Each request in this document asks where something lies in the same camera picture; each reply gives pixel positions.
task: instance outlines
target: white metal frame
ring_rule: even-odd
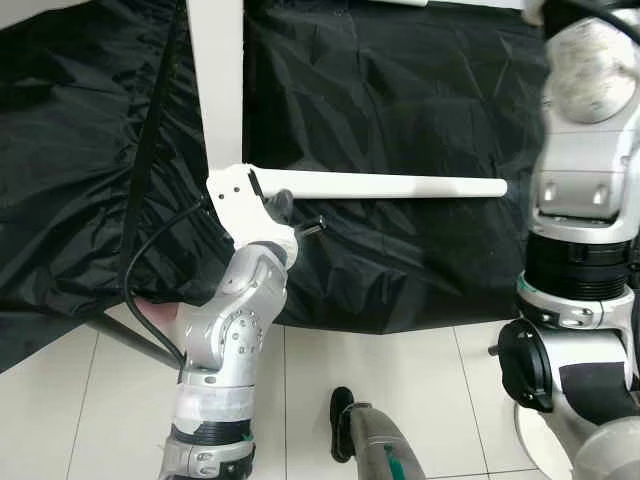
[[[188,0],[210,178],[242,163],[243,2]],[[251,167],[266,197],[283,189],[294,198],[501,197],[501,179],[370,175]]]

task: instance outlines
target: wrinkled black fabric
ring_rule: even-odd
[[[515,313],[547,74],[519,12],[252,0],[245,64],[247,161],[509,182],[499,200],[296,201],[296,221],[322,213],[329,228],[301,244],[280,323],[386,333]],[[72,317],[62,334],[119,303],[135,248],[205,192],[193,69],[176,0],[96,0],[0,32],[0,337],[24,325],[12,358],[55,337],[25,318]],[[200,304],[231,253],[194,216],[132,285]]]

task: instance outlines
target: black cable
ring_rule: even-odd
[[[636,45],[640,46],[640,33],[629,23],[625,22],[621,18],[617,17],[609,10],[602,8],[592,0],[556,0],[567,5],[571,5],[578,8],[585,13],[589,13],[590,17],[595,17],[603,22],[608,23],[612,27],[620,30],[627,37],[629,37]]]
[[[136,254],[131,258],[131,261],[129,262],[129,265],[127,266],[127,270],[124,274],[124,279],[122,281],[122,294],[124,296],[124,301],[127,304],[127,307],[129,307],[129,310],[131,311],[133,316],[136,317],[138,321],[142,324],[142,326],[145,327],[149,332],[151,332],[151,334],[154,337],[156,337],[160,341],[160,343],[162,343],[162,345],[165,346],[167,350],[169,350],[169,352],[178,361],[178,364],[180,365],[181,369],[182,367],[184,367],[184,362],[185,362],[184,355],[182,354],[182,352],[180,352],[178,347],[176,347],[175,344],[164,333],[158,330],[158,328],[153,323],[151,323],[149,319],[145,317],[144,314],[140,311],[140,309],[138,308],[138,306],[136,305],[133,299],[133,292],[129,288],[129,280],[131,278],[131,273],[133,272],[133,267],[136,265],[138,260],[140,260],[140,257],[142,257],[146,253],[146,251],[149,250],[149,247],[153,245],[153,243],[157,240],[157,238],[163,233],[165,233],[167,230],[169,230],[171,227],[173,227],[176,223],[180,222],[181,220],[184,220],[189,215],[200,210],[202,207],[203,207],[203,202],[200,201],[195,205],[189,207],[185,211],[176,214],[167,223],[165,223],[162,227],[156,230],[154,234],[151,235],[146,242],[144,242],[144,244],[140,247],[140,249],[136,252]]]

